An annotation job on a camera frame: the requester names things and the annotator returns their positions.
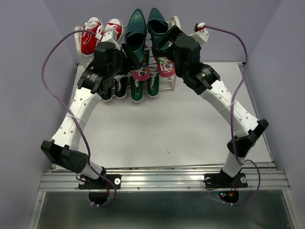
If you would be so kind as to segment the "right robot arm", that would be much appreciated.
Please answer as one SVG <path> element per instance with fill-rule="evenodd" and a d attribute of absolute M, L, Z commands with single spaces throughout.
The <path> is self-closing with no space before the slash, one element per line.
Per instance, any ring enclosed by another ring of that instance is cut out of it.
<path fill-rule="evenodd" d="M 231 140 L 227 143 L 229 153 L 226 162 L 219 173 L 204 176 L 205 187 L 247 187 L 241 169 L 247 162 L 247 154 L 269 123 L 265 119 L 258 120 L 252 116 L 236 100 L 240 84 L 233 94 L 230 93 L 216 70 L 201 62 L 200 51 L 208 40 L 207 29 L 208 26 L 204 23 L 198 23 L 195 33 L 186 35 L 177 25 L 172 26 L 160 37 L 156 48 L 161 49 L 167 42 L 172 44 L 165 50 L 159 50 L 157 55 L 172 61 L 176 75 L 183 79 L 183 83 L 211 104 L 230 125 Z"/>

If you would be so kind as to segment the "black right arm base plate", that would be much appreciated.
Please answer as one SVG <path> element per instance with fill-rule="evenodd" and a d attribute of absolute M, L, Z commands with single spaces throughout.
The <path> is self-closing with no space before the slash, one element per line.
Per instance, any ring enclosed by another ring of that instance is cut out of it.
<path fill-rule="evenodd" d="M 207 173 L 204 175 L 204 183 L 207 189 L 247 188 L 248 183 L 245 173 L 238 173 L 235 177 L 230 177 L 222 173 Z"/>

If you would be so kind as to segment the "dark green loafer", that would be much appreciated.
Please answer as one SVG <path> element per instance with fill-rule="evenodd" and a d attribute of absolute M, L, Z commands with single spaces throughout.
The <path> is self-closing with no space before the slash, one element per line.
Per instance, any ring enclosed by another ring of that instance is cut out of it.
<path fill-rule="evenodd" d="M 156 45 L 161 38 L 169 30 L 167 21 L 157 8 L 152 8 L 149 14 L 147 29 L 151 35 L 152 40 L 152 53 L 155 57 L 164 57 L 164 51 L 169 48 L 169 42 L 166 42 L 163 46 L 157 47 Z"/>
<path fill-rule="evenodd" d="M 137 8 L 130 17 L 125 29 L 125 43 L 131 52 L 142 63 L 144 60 L 144 49 L 146 42 L 146 22 L 141 9 Z"/>

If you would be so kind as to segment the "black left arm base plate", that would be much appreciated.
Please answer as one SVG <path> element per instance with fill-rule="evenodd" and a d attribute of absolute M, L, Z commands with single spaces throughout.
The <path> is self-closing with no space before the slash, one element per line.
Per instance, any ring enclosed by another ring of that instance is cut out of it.
<path fill-rule="evenodd" d="M 116 187 L 116 189 L 121 188 L 121 180 L 122 176 L 120 174 L 107 174 L 106 178 L 110 180 Z M 77 177 L 77 180 L 79 182 L 78 189 L 80 190 L 90 190 L 90 189 L 102 189 L 106 190 L 108 189 L 114 189 L 112 185 L 107 185 L 106 181 L 98 178 L 98 179 L 92 179 L 85 175 L 80 175 Z"/>

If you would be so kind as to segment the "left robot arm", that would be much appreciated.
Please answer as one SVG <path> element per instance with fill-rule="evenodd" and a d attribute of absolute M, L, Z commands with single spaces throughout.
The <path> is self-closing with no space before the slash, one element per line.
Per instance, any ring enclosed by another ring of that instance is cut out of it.
<path fill-rule="evenodd" d="M 84 128 L 102 95 L 111 88 L 113 78 L 139 65 L 140 60 L 127 44 L 116 46 L 112 42 L 98 43 L 93 61 L 77 82 L 74 98 L 67 107 L 62 124 L 50 140 L 44 140 L 41 144 L 41 150 L 52 163 L 89 177 L 90 183 L 96 188 L 105 185 L 104 168 L 91 161 L 90 152 L 78 151 L 79 143 L 83 140 L 88 144 Z"/>

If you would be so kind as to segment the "green canvas sneaker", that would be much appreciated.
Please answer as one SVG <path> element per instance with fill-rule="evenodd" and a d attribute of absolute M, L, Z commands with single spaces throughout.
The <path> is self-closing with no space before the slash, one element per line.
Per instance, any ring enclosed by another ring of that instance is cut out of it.
<path fill-rule="evenodd" d="M 143 98 L 143 81 L 130 78 L 131 99 L 134 103 L 139 103 Z"/>
<path fill-rule="evenodd" d="M 160 77 L 158 73 L 151 73 L 147 80 L 147 93 L 150 98 L 155 98 L 159 95 Z"/>

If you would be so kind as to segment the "pink slide sandal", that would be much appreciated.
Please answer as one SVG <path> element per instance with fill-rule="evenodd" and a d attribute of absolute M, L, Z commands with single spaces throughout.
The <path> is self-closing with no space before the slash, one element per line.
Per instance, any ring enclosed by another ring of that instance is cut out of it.
<path fill-rule="evenodd" d="M 153 57 L 156 61 L 157 70 L 161 77 L 169 78 L 175 75 L 175 67 L 172 61 L 170 61 L 167 57 Z"/>
<path fill-rule="evenodd" d="M 135 80 L 147 81 L 150 78 L 149 58 L 150 58 L 149 50 L 144 50 L 144 59 L 142 66 L 138 70 L 133 70 L 132 72 Z"/>

